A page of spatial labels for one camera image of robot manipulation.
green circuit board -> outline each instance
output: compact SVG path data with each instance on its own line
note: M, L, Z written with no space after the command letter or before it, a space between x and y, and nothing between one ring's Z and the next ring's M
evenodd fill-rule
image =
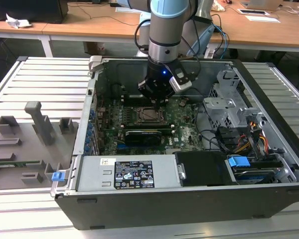
M197 104L188 104L184 98L171 98L166 107L161 107L161 129L150 126L146 130L158 130L162 132L161 144L154 147L127 147L124 142L124 135L127 131L121 127L122 124L134 127L138 126L139 111L146 112L143 117L150 119L148 112L150 107L124 106L121 101L104 101L101 111L102 116L98 117L102 155L147 155L147 154L172 154L176 151L203 150L203 143L199 140L193 123L196 116Z

blue tab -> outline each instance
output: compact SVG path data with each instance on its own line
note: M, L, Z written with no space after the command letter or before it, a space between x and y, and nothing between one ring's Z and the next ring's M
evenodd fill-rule
M247 157L244 156L232 156L228 159L231 167L250 167L250 162Z
M65 181L65 172L54 172L52 174L53 182L64 182Z

power supply label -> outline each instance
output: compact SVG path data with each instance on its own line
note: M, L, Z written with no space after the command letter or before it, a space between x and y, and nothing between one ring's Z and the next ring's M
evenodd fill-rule
M114 187L116 189L154 188L152 162L115 162Z

floor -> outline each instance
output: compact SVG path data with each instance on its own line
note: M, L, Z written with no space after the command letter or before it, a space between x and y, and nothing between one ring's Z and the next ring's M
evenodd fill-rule
M44 57L41 42L38 40L28 39L3 39L0 42L0 81L4 78L10 67L15 62L15 58L9 52L18 56L36 56ZM118 44L106 43L107 56L134 56L137 48L133 44ZM90 55L84 52L83 43L75 41L53 41L53 54L55 57L82 57L88 58ZM257 51L253 50L239 50L239 59L244 62L255 62L254 57ZM289 79L294 85L299 83L299 76L297 67L299 65L299 53L287 53L278 64L279 70Z

desk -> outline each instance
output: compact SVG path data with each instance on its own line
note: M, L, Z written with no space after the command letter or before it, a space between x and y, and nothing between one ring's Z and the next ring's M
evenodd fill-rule
M31 23L33 27L15 29L0 21L0 37L40 40L46 57L53 57L51 40L133 43L140 14L115 12L115 9L109 5L69 3L68 15L62 24Z
M38 39L41 41L45 55L53 57L51 40L94 41L133 43L136 25L139 23L138 13L115 12L109 5L81 8L76 3L70 3L69 12L63 24L33 23L33 27L14 29L5 22L0 22L0 37ZM284 2L292 7L299 3ZM242 8L238 0L230 7ZM290 51L299 52L299 16L285 11L277 11L281 23L249 21L244 15L239 15L232 9L218 13L222 18L223 29L230 37L229 48ZM213 17L219 24L218 17ZM219 33L215 33L208 46L209 50L217 48L221 42Z
M296 2L283 2L283 5L299 10L297 8L299 3ZM234 0L233 4L226 7L231 7L234 10L243 8L238 0ZM223 30L230 37L229 48L299 52L298 15L279 10L272 13L272 16L279 17L278 20L281 23L257 22L249 21L244 15L238 14L233 9L228 8L225 12L218 12ZM213 20L216 25L219 25L217 16L213 16ZM220 42L220 34L214 34L208 48L215 49Z

